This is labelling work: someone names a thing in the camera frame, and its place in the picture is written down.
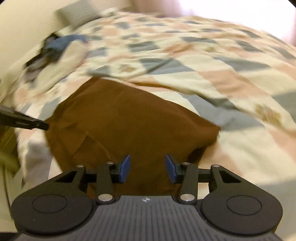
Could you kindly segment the white fleece garment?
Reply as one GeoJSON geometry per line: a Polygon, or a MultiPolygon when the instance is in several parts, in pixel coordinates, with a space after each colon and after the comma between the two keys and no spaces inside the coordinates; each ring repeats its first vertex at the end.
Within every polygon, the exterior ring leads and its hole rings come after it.
{"type": "Polygon", "coordinates": [[[45,93],[74,72],[84,62],[87,52],[87,46],[81,40],[72,41],[56,62],[46,63],[38,70],[27,68],[22,81],[32,87],[36,94],[45,93]]]}

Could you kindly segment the diamond patterned quilt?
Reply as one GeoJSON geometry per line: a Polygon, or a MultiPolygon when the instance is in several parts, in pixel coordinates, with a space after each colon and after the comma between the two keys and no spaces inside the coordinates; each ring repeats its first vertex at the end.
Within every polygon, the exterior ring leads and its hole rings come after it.
{"type": "Polygon", "coordinates": [[[255,184],[295,178],[295,47],[251,28],[198,16],[116,12],[82,25],[82,66],[43,94],[21,75],[17,110],[45,120],[92,76],[138,87],[219,125],[219,163],[255,184]]]}

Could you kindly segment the black garment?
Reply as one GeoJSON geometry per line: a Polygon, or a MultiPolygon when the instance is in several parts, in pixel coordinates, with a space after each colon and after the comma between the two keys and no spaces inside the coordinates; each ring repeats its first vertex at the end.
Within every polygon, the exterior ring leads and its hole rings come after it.
{"type": "Polygon", "coordinates": [[[45,40],[43,40],[41,44],[41,49],[39,53],[33,57],[31,60],[27,61],[25,64],[25,68],[28,68],[29,71],[35,71],[38,70],[42,67],[45,67],[47,63],[47,58],[45,57],[45,47],[47,47],[51,42],[54,40],[60,38],[60,35],[57,33],[53,32],[51,35],[46,37],[45,40]]]}

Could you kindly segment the brown garment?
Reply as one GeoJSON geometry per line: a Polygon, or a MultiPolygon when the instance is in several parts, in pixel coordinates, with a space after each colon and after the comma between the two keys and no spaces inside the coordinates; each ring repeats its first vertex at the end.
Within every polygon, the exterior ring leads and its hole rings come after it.
{"type": "Polygon", "coordinates": [[[47,120],[46,139],[61,170],[98,170],[130,156],[118,195],[176,195],[165,157],[197,164],[220,128],[154,94],[93,77],[61,102],[47,120]]]}

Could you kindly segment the grey knitted pillow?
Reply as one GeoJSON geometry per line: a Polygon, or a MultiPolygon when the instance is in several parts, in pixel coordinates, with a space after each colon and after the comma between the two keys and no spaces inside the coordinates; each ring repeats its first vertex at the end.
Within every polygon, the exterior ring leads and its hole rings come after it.
{"type": "Polygon", "coordinates": [[[88,1],[77,1],[58,9],[56,13],[74,29],[102,17],[88,1]]]}

